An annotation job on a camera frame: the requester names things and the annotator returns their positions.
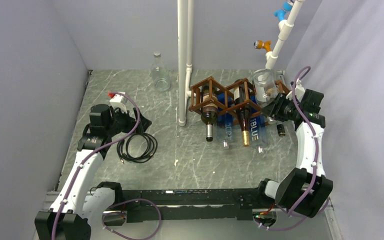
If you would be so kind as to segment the white vertical pvc pipe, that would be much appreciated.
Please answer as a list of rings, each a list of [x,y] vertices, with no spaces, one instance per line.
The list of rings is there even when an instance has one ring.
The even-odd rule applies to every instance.
[[[177,47],[178,47],[178,108],[177,122],[186,125],[187,101],[194,94],[190,90],[190,80],[193,70],[193,30],[194,30],[193,0],[177,1]]]

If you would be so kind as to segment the clear blue-label bottle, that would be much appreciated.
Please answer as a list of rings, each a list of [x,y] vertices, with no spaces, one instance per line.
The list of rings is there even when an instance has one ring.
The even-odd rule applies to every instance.
[[[269,141],[265,126],[265,119],[262,115],[250,119],[250,146],[258,153],[266,153],[269,148]]]
[[[230,148],[230,143],[233,141],[233,120],[233,116],[228,112],[217,117],[216,138],[225,150]]]

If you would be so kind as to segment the small dark bottle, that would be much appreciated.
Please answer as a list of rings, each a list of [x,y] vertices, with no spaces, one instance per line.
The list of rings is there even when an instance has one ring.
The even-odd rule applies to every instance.
[[[276,129],[277,129],[277,134],[279,137],[284,137],[286,135],[286,129],[284,124],[282,123],[277,123],[276,124]]]

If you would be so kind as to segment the dark green wine bottle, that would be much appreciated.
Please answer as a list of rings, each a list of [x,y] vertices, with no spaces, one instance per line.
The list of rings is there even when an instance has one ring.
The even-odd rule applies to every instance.
[[[204,102],[208,99],[212,100],[218,100],[218,96],[215,94],[216,89],[214,87],[212,89],[212,94],[210,94],[210,86],[208,84],[205,84],[202,86],[201,90],[201,101]],[[217,122],[218,119],[218,106],[210,102],[206,105],[204,105],[201,108],[201,121],[205,124],[206,127],[206,137],[205,140],[207,142],[212,142],[213,141],[213,126]]]

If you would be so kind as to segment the clear blue-label bottle left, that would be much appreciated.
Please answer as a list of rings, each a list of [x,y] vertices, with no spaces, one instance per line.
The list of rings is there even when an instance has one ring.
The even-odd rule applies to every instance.
[[[233,141],[233,120],[233,116],[228,112],[217,117],[216,138],[225,150],[230,148],[230,143]]]

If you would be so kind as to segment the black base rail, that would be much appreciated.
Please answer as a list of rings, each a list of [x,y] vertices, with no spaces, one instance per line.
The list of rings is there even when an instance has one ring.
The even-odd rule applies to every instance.
[[[256,188],[148,189],[126,190],[117,182],[101,182],[110,187],[115,201],[104,213],[120,214],[127,223],[159,220],[235,219],[253,221],[275,208],[274,200]]]

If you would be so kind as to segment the orange pipe valve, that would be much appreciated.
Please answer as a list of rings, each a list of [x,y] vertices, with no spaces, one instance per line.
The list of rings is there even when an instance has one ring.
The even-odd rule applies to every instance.
[[[262,41],[262,40],[256,40],[253,44],[254,48],[257,50],[264,49],[267,53],[271,52],[271,41]]]

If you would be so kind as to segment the clear bottle dark label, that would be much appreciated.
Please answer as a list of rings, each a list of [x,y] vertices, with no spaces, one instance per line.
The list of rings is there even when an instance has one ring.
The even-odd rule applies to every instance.
[[[169,73],[162,60],[160,52],[153,52],[154,61],[151,65],[150,77],[153,80],[154,88],[160,92],[166,92],[171,87]]]

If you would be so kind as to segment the brown wooden wine rack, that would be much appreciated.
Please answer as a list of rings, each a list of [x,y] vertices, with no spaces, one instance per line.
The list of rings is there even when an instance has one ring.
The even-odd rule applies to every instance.
[[[243,103],[235,106],[234,104],[234,88],[243,84],[249,93],[245,95]],[[190,103],[186,104],[186,109],[190,112],[201,114],[204,107],[216,107],[218,115],[231,114],[236,116],[236,109],[248,104],[255,111],[251,117],[259,116],[262,113],[262,108],[258,106],[256,101],[252,101],[251,97],[256,96],[255,88],[247,78],[241,79],[239,82],[232,83],[228,86],[223,86],[217,82],[213,76],[209,76],[204,80],[192,85],[186,92],[190,95]]]

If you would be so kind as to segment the blue pipe valve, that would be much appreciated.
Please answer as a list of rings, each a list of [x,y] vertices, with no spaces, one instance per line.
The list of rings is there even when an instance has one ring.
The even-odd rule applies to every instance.
[[[274,12],[274,16],[278,18],[280,22],[283,21],[285,19],[285,15],[292,10],[294,2],[294,0],[286,0],[282,4],[282,7]]]

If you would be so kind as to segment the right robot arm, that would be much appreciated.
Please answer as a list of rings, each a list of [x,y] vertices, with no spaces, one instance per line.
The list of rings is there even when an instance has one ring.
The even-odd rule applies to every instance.
[[[313,218],[333,190],[322,161],[322,138],[326,118],[320,114],[324,94],[307,89],[301,100],[294,102],[285,93],[262,109],[267,116],[280,122],[292,121],[298,142],[296,166],[281,181],[266,178],[255,194],[256,203],[267,208],[272,203]]]

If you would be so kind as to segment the clear blue-label bottle right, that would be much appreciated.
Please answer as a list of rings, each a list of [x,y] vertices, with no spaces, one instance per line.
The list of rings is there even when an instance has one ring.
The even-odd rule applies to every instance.
[[[269,141],[265,126],[265,119],[262,115],[250,119],[250,146],[258,153],[266,153],[269,148]]]

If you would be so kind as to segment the white angled pvc pipe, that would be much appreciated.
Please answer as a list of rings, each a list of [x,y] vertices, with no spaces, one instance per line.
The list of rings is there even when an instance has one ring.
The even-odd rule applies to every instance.
[[[274,68],[278,60],[279,53],[294,27],[295,20],[304,2],[305,0],[294,0],[292,10],[285,15],[284,20],[278,22],[279,34],[277,41],[272,51],[266,53],[266,69],[272,70]]]

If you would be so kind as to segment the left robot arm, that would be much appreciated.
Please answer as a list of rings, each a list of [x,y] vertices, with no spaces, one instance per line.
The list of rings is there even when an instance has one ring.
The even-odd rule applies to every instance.
[[[77,153],[70,174],[58,197],[48,210],[39,211],[34,224],[40,240],[89,240],[92,227],[104,211],[119,209],[124,203],[121,184],[101,182],[88,196],[90,185],[110,149],[115,135],[142,133],[152,122],[136,109],[129,111],[107,104],[91,107],[89,124],[77,143]]]

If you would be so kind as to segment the clear bottle with cork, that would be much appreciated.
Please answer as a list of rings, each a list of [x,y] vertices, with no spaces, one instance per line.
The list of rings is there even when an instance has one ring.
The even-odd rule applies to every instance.
[[[260,69],[251,77],[256,103],[264,108],[277,97],[279,91],[275,84],[275,73],[271,69]]]

